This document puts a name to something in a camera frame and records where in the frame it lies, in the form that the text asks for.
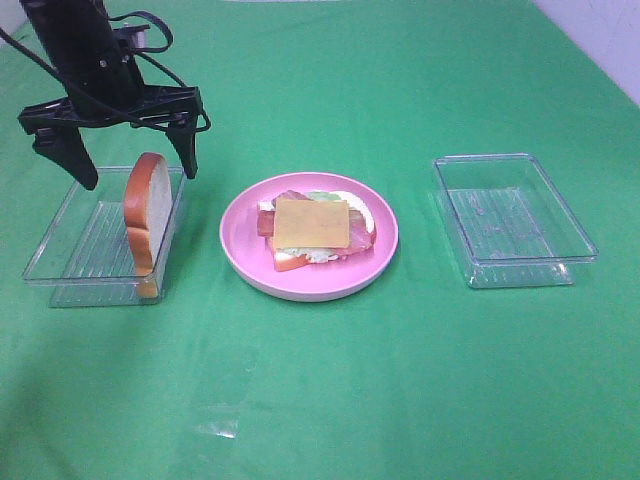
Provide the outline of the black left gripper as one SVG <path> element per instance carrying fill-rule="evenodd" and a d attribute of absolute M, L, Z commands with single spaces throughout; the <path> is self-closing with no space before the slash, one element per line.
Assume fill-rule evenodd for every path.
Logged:
<path fill-rule="evenodd" d="M 50 63 L 29 49 L 24 52 L 66 92 L 64 98 L 26 107 L 19 115 L 25 132 L 35 136 L 36 153 L 86 190 L 94 190 L 98 173 L 79 130 L 127 122 L 165 133 L 186 177 L 196 177 L 195 137 L 204 130 L 199 124 L 204 109 L 195 87 L 145 84 L 131 52 L 118 47 L 75 47 L 48 54 Z"/>

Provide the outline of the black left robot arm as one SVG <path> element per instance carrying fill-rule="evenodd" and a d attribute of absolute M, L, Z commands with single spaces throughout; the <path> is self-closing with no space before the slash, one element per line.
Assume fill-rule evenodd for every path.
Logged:
<path fill-rule="evenodd" d="M 34 138 L 33 149 L 48 158 L 88 190 L 96 187 L 98 173 L 80 131 L 128 122 L 163 132 L 181 161 L 184 174 L 197 172 L 195 136 L 209 129 L 196 87 L 177 79 L 172 86 L 150 85 L 136 64 L 166 51 L 145 46 L 142 38 L 156 25 L 167 43 L 168 26 L 156 16 L 138 26 L 112 27 L 101 1 L 24 1 L 21 4 L 49 59 L 43 61 L 21 44 L 15 47 L 59 81 L 65 97 L 23 109 L 18 120 Z"/>

